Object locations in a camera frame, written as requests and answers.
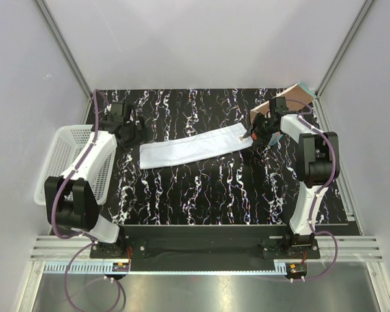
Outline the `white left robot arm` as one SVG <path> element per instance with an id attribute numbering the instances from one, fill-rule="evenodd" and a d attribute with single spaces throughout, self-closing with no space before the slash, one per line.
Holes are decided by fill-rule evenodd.
<path id="1" fill-rule="evenodd" d="M 92 183 L 118 148 L 139 146 L 147 138 L 145 121 L 132 104 L 114 102 L 103 119 L 96 119 L 85 147 L 73 163 L 44 183 L 47 219 L 58 238 L 68 240 L 82 235 L 113 257 L 121 257 L 127 251 L 124 230 L 101 215 Z"/>

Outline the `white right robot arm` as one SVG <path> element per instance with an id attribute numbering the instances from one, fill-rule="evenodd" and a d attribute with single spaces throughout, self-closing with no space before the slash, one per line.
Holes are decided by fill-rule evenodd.
<path id="1" fill-rule="evenodd" d="M 337 133 L 312 126 L 304 115 L 313 109 L 297 112 L 288 108 L 288 101 L 285 97 L 270 99 L 268 112 L 258 112 L 243 137 L 252 139 L 254 146 L 271 146 L 276 135 L 285 135 L 298 145 L 294 172 L 300 190 L 296 207 L 280 245 L 273 249 L 294 258 L 317 249 L 317 214 L 323 196 L 339 176 L 340 163 Z"/>

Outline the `white terry towel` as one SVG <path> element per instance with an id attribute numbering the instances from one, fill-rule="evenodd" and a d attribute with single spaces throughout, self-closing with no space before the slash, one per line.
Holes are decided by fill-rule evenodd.
<path id="1" fill-rule="evenodd" d="M 143 144 L 139 149 L 140 169 L 154 169 L 202 161 L 249 148 L 251 137 L 245 137 L 241 123 L 198 135 Z"/>

